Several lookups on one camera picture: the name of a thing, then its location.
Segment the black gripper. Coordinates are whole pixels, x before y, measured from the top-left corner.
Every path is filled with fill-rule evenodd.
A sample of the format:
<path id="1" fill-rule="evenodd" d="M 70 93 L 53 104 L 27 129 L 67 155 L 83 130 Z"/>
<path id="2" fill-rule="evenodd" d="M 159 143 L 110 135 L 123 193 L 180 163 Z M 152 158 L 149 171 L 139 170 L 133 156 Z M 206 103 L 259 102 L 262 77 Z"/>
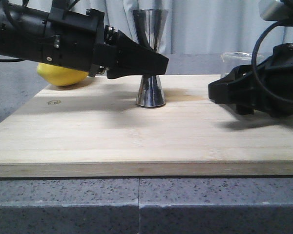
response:
<path id="1" fill-rule="evenodd" d="M 46 36 L 55 35 L 51 45 L 42 47 L 42 62 L 88 72 L 94 76 L 107 67 L 108 79 L 131 75 L 163 75 L 169 59 L 145 48 L 122 31 L 115 46 L 104 41 L 104 12 L 89 9 L 86 15 L 51 7 Z"/>
<path id="2" fill-rule="evenodd" d="M 275 46 L 273 55 L 261 64 L 252 63 L 254 80 L 263 95 L 264 111 L 271 116 L 293 115 L 293 43 Z M 229 74 L 208 85 L 208 97 L 239 115 L 252 115 L 255 84 L 251 66 L 234 67 Z"/>

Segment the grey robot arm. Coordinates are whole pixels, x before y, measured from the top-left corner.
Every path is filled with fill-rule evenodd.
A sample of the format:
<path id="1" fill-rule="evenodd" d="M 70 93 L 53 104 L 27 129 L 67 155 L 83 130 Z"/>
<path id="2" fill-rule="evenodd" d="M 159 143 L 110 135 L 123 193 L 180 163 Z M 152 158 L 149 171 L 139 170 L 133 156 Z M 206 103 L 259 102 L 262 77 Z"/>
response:
<path id="1" fill-rule="evenodd" d="M 293 0 L 262 0 L 260 17 L 272 21 L 256 41 L 251 64 L 234 67 L 225 77 L 208 85 L 209 99 L 233 106 L 239 115 L 255 110 L 272 117 L 293 115 L 293 42 L 277 45 L 272 55 L 257 62 L 259 47 L 278 26 L 293 27 Z"/>

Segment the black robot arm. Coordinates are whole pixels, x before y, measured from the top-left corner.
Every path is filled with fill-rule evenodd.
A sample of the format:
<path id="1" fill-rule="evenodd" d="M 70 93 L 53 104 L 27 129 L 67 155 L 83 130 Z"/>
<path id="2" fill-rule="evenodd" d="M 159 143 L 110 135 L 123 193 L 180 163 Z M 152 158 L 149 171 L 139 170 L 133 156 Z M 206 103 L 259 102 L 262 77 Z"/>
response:
<path id="1" fill-rule="evenodd" d="M 0 0 L 0 55 L 84 71 L 109 79 L 163 75 L 168 58 L 105 25 L 104 12 L 70 10 L 54 0 L 49 12 Z"/>

